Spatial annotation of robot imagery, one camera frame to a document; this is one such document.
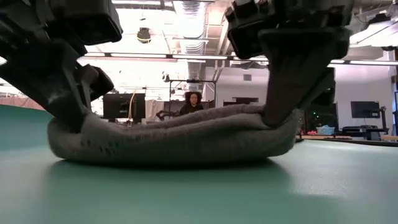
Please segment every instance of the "gray towel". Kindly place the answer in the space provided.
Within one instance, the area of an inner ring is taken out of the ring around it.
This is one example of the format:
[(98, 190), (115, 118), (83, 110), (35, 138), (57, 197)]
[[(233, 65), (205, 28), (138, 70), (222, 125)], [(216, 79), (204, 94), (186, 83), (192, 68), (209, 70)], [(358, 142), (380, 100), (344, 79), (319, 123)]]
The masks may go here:
[(285, 154), (294, 145), (301, 112), (271, 129), (262, 122), (262, 108), (226, 106), (131, 128), (89, 114), (79, 134), (53, 119), (49, 144), (60, 158), (107, 165), (220, 164)]

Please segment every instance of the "robotic arm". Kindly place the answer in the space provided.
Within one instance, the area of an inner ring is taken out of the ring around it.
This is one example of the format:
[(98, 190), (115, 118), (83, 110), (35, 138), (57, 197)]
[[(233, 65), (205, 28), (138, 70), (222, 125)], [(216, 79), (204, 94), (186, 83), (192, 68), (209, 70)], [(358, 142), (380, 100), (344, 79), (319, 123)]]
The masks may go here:
[[(269, 126), (334, 89), (326, 67), (347, 54), (353, 0), (323, 2), (235, 0), (225, 13), (236, 55), (269, 59)], [(90, 102), (114, 87), (100, 68), (76, 60), (85, 45), (117, 42), (121, 34), (111, 0), (0, 0), (0, 56), (7, 60), (0, 77), (78, 133)]]
[(98, 67), (76, 60), (85, 45), (117, 42), (122, 29), (109, 0), (0, 1), (0, 77), (79, 132), (91, 101), (113, 89)]

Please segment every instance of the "ceiling light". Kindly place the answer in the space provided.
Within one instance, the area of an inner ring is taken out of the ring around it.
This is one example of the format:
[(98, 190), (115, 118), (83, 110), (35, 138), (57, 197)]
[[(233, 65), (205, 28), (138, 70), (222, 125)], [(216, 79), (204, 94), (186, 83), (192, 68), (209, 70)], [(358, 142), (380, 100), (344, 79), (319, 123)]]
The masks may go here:
[(195, 59), (178, 59), (178, 62), (206, 63), (206, 60), (195, 60)]
[(332, 60), (330, 63), (331, 64), (340, 64), (340, 63), (345, 63), (345, 61), (344, 60)]
[(99, 53), (99, 52), (88, 52), (85, 54), (86, 57), (105, 57), (104, 53)]
[(255, 62), (268, 62), (268, 59), (266, 57), (253, 57), (250, 58), (249, 60)]
[(177, 59), (202, 59), (202, 60), (226, 60), (227, 56), (213, 56), (213, 55), (173, 55)]
[(124, 54), (112, 53), (112, 57), (130, 57), (130, 58), (166, 58), (165, 54)]
[(375, 60), (352, 60), (349, 61), (352, 65), (383, 65), (383, 66), (398, 66), (398, 62), (389, 61), (375, 61)]

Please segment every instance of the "green table surface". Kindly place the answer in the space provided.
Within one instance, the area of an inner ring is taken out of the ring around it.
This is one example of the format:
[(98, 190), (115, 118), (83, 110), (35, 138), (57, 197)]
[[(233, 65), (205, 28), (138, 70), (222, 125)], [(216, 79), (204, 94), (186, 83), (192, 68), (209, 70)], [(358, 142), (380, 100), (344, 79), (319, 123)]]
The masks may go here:
[(253, 166), (71, 164), (44, 111), (0, 106), (0, 224), (398, 223), (398, 148), (306, 140)]

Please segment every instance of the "person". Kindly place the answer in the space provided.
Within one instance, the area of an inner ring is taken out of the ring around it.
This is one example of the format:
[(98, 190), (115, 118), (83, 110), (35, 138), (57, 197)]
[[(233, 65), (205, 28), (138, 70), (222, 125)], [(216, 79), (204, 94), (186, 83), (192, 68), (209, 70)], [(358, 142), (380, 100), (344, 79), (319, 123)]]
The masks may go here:
[(201, 93), (199, 92), (186, 92), (185, 93), (185, 105), (180, 110), (180, 115), (193, 113), (199, 110), (203, 110), (201, 102)]

